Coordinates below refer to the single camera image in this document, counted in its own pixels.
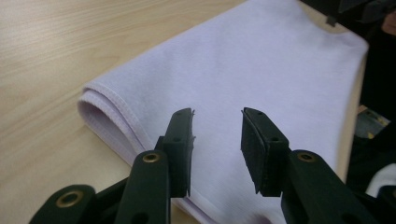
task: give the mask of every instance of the light wood surface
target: light wood surface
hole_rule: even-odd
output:
[[[100,191],[126,177],[130,167],[78,115],[82,86],[242,2],[0,1],[0,223],[27,223],[68,185]],[[196,223],[174,207],[172,219]]]

